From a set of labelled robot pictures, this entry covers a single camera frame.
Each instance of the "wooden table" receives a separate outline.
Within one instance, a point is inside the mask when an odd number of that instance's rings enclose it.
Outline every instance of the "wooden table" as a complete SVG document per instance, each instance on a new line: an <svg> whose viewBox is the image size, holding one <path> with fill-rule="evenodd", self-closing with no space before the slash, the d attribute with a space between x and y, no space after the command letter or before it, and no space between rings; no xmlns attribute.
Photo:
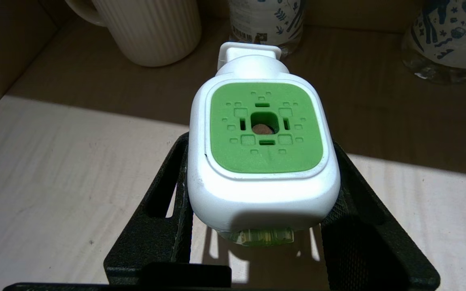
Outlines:
<svg viewBox="0 0 466 291"><path fill-rule="evenodd" d="M216 70L227 23L204 29L183 61L143 68L105 28L76 20L2 98L0 290L23 281L107 282L104 257ZM438 269L440 290L466 289L466 84L410 75L399 41L307 27L284 62L318 89L334 138ZM318 233L253 252L195 218L191 261L229 264L239 286L326 288Z"/></svg>

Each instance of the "white plastic device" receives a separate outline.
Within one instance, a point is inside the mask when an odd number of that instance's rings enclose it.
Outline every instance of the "white plastic device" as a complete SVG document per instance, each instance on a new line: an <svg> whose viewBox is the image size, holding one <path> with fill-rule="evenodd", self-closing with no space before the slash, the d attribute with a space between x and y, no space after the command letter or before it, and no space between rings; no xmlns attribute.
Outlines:
<svg viewBox="0 0 466 291"><path fill-rule="evenodd" d="M340 171L320 98L309 82L290 74L277 46L226 42L218 72L197 92L189 131L187 184L195 214L220 232L303 230L317 225L338 197ZM285 83L312 101L322 143L314 167L288 173L237 173L222 167L211 149L211 100L232 83Z"/></svg>

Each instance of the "barcode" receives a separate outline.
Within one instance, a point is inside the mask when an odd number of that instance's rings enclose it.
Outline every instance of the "barcode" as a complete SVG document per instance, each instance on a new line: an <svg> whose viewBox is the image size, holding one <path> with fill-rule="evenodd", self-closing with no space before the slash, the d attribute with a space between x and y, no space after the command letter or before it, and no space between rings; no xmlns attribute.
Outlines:
<svg viewBox="0 0 466 291"><path fill-rule="evenodd" d="M233 33L238 37L243 40L247 41L253 41L253 36L250 34L247 34L243 31L240 31L238 28L236 28L234 25L231 26L231 29L233 30Z"/></svg>

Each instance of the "green square panel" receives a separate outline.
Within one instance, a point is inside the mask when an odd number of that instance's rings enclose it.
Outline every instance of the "green square panel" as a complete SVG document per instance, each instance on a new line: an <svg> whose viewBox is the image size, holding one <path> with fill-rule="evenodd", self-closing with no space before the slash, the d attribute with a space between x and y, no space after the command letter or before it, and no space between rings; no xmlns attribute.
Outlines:
<svg viewBox="0 0 466 291"><path fill-rule="evenodd" d="M265 124L274 134L255 134ZM303 89L287 83L231 83L211 99L211 152L235 173L310 170L323 155L318 119Z"/></svg>

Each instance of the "rectangular slot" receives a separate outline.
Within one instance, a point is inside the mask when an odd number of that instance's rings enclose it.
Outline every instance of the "rectangular slot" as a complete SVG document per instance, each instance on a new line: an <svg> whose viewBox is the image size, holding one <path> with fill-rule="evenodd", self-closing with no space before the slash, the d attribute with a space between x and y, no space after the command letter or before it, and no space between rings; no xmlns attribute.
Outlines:
<svg viewBox="0 0 466 291"><path fill-rule="evenodd" d="M260 140L259 143L261 146L273 146L274 144L276 144L274 140Z"/></svg>
<svg viewBox="0 0 466 291"><path fill-rule="evenodd" d="M290 129L289 119L288 118L283 118L283 127L285 127L286 131L288 131Z"/></svg>

